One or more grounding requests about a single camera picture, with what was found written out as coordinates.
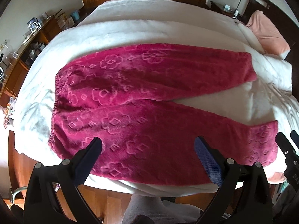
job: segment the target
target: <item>white bedsheet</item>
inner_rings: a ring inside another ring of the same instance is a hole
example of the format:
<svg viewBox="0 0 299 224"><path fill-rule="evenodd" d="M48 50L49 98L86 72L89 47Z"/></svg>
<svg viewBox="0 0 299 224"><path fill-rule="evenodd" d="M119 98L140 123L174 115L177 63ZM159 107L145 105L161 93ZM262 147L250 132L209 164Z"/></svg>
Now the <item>white bedsheet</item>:
<svg viewBox="0 0 299 224"><path fill-rule="evenodd" d="M219 93L175 102L246 125L276 119L279 131L287 137L291 130L299 132L299 104L291 95L291 65L252 49L232 19L168 0L117 0L104 3L79 26L57 35L38 56L21 88L15 108L16 150L44 165L60 163L61 159L47 145L55 75L76 57L139 43L173 43L251 53L258 80ZM285 169L284 155L279 151L276 161L266 167L265 172L271 177L275 171ZM214 184L184 187L145 185L94 175L89 175L85 184L148 196L182 196L217 190Z"/></svg>

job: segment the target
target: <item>blue bucket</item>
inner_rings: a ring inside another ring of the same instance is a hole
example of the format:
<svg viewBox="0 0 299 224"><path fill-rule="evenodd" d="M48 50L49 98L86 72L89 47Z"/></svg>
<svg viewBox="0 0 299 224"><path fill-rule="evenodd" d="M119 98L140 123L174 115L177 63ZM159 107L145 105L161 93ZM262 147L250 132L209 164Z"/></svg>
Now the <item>blue bucket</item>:
<svg viewBox="0 0 299 224"><path fill-rule="evenodd" d="M75 12L73 12L73 13L71 14L71 16L72 16L72 18L74 19L74 21L77 21L77 20L80 19L78 10L75 11Z"/></svg>

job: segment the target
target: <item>wooden headboard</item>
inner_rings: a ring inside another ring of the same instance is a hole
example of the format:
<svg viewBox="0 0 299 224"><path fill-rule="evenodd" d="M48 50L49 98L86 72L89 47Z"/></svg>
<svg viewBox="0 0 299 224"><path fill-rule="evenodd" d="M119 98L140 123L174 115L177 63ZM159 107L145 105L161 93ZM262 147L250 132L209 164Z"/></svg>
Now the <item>wooden headboard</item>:
<svg viewBox="0 0 299 224"><path fill-rule="evenodd" d="M299 101L299 28L287 14L269 0L249 0L242 22L247 24L256 10L263 11L290 45L291 51L285 60L292 64L293 95Z"/></svg>

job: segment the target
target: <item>gray cloth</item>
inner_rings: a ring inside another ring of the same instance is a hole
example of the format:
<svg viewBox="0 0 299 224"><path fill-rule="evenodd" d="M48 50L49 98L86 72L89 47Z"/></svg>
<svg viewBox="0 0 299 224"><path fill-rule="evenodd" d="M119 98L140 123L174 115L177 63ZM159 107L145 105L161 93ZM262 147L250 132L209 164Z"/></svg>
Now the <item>gray cloth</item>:
<svg viewBox="0 0 299 224"><path fill-rule="evenodd" d="M194 222L200 217L201 209L188 204L175 204L159 197L133 194L122 224L130 224L138 215L145 215L155 224Z"/></svg>
<svg viewBox="0 0 299 224"><path fill-rule="evenodd" d="M277 202L273 206L273 216L276 216L280 212L281 214L283 214L290 206L295 195L296 190L292 187L292 185L288 185L286 189L280 194Z"/></svg>

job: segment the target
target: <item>nightstand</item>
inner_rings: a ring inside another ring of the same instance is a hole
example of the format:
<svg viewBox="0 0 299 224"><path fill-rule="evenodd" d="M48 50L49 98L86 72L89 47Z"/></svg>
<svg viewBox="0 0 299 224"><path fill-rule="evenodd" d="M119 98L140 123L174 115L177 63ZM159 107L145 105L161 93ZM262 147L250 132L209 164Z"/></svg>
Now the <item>nightstand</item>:
<svg viewBox="0 0 299 224"><path fill-rule="evenodd" d="M211 10L212 11L229 16L230 18L233 18L235 16L234 15L235 8L231 7L231 9L227 12L225 12L223 9L224 9L224 5L211 1ZM242 18L242 16L238 15L237 18L238 18L238 20L240 20Z"/></svg>

